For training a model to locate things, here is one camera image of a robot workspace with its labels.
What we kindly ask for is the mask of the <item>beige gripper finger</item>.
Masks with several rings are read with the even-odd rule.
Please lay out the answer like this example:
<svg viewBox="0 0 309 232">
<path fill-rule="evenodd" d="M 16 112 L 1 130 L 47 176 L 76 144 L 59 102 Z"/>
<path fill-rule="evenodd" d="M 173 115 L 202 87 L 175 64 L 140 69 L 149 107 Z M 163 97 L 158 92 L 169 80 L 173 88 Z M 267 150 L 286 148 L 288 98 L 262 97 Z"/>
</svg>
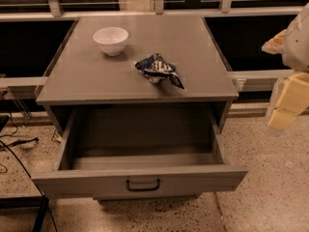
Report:
<svg viewBox="0 0 309 232">
<path fill-rule="evenodd" d="M 281 54 L 283 52 L 286 29 L 276 34 L 262 46 L 262 51 L 269 54 Z"/>
<path fill-rule="evenodd" d="M 282 92 L 267 125 L 284 131 L 309 107 L 309 73 L 296 72 L 284 81 Z"/>
</svg>

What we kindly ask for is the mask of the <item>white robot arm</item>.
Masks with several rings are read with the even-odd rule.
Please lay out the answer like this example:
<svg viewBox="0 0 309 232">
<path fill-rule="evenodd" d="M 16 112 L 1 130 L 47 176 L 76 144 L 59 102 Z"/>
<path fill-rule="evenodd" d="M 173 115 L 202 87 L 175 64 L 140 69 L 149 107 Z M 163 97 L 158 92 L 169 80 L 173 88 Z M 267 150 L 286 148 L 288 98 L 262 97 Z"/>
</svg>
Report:
<svg viewBox="0 0 309 232">
<path fill-rule="evenodd" d="M 283 64 L 295 71 L 284 81 L 267 123 L 274 131 L 284 131 L 309 107 L 309 4 L 285 30 L 264 43 L 262 51 L 281 54 Z"/>
</svg>

